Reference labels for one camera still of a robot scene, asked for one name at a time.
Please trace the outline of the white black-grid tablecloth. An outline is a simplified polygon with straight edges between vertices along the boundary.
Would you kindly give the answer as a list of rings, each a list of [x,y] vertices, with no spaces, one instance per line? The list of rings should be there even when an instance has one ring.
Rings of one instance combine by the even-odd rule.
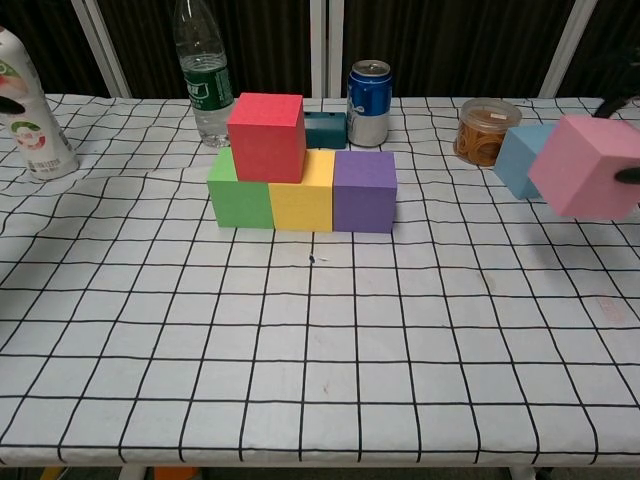
[[[389,234],[218,226],[184,100],[49,99],[80,166],[0,125],[0,468],[640,466],[640,210],[516,200],[400,98]]]

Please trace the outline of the blue soda can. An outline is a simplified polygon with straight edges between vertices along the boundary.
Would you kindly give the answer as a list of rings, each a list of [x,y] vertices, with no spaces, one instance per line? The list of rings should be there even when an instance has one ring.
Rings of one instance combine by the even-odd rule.
[[[392,96],[390,66],[381,60],[355,62],[347,81],[348,139],[361,147],[376,147],[387,138]]]

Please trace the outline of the purple foam cube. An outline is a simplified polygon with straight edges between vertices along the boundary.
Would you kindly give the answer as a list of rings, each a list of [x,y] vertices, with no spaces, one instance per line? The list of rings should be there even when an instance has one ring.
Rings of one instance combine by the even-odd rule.
[[[392,152],[337,151],[333,181],[333,230],[390,233],[397,177]]]

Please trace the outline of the slanted white frame bar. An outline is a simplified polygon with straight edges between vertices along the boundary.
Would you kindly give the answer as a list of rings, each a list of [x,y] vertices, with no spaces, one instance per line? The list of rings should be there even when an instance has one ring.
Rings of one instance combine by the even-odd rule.
[[[538,93],[554,98],[564,80],[598,0],[575,0]]]
[[[97,0],[71,0],[71,4],[109,94],[130,98],[131,90]]]

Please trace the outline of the pink foam cube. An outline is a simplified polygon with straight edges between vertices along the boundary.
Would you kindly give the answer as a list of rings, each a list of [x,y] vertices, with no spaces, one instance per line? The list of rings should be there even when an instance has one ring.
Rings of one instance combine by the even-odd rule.
[[[640,168],[640,129],[623,120],[566,115],[528,176],[559,216],[622,220],[640,204],[640,184],[616,179],[630,168]]]

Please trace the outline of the upright white frame post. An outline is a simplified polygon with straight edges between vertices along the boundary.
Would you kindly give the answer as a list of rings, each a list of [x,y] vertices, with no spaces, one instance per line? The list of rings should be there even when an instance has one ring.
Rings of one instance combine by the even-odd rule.
[[[327,0],[309,0],[311,96],[327,92]]]
[[[342,97],[342,62],[344,0],[327,0],[328,7],[328,95],[330,98]]]

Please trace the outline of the clear water bottle green label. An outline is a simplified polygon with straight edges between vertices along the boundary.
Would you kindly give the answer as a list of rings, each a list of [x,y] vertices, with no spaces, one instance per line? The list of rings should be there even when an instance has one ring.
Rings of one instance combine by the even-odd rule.
[[[234,95],[224,43],[206,0],[176,1],[173,35],[200,137],[211,147],[227,147]]]

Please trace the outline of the yellow foam cube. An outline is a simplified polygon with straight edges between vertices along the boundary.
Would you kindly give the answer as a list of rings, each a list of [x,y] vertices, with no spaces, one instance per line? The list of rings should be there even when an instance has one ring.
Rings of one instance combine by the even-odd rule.
[[[335,150],[308,149],[300,183],[269,183],[276,230],[331,232]]]

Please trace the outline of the light blue foam cube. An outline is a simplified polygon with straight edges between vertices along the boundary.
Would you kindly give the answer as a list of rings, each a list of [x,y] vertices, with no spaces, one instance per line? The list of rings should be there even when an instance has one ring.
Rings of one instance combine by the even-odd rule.
[[[540,197],[528,172],[553,129],[554,124],[541,124],[507,131],[493,171],[517,199]]]

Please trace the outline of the green foam cube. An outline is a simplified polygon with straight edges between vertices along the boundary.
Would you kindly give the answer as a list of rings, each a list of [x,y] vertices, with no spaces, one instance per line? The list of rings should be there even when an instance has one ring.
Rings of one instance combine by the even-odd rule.
[[[219,227],[274,228],[268,184],[240,181],[230,147],[216,155],[207,186]]]

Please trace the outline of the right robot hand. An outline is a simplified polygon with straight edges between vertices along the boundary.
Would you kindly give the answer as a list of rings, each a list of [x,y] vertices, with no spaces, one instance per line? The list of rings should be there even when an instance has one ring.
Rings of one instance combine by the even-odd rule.
[[[637,94],[629,93],[608,95],[603,98],[602,103],[598,106],[592,116],[595,118],[608,119],[636,97]],[[614,179],[618,183],[622,184],[640,185],[640,167],[624,168],[615,174]]]

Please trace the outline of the red foam cube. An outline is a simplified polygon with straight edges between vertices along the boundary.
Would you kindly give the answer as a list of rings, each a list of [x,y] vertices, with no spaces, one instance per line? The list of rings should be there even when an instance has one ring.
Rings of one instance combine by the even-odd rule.
[[[306,155],[303,97],[244,92],[228,121],[237,178],[299,183]]]

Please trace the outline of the clear jar of rubber bands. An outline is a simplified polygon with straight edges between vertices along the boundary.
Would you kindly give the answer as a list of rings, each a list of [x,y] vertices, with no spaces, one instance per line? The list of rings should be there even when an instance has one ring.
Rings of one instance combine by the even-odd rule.
[[[460,111],[454,153],[480,167],[492,167],[507,131],[520,124],[522,113],[513,104],[495,98],[466,101]]]

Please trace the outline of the dark teal plastic case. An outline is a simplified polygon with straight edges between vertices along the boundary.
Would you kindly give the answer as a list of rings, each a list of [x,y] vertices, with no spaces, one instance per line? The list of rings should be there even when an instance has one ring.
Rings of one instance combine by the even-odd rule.
[[[305,112],[306,146],[343,150],[347,144],[346,114],[342,112]]]

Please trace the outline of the white drink bottle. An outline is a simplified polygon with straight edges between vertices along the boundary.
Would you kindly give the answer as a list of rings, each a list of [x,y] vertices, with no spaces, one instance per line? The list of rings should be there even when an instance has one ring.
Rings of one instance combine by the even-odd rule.
[[[25,108],[22,115],[0,115],[25,161],[40,180],[65,176],[78,159],[45,97],[37,70],[22,41],[0,26],[0,96]]]

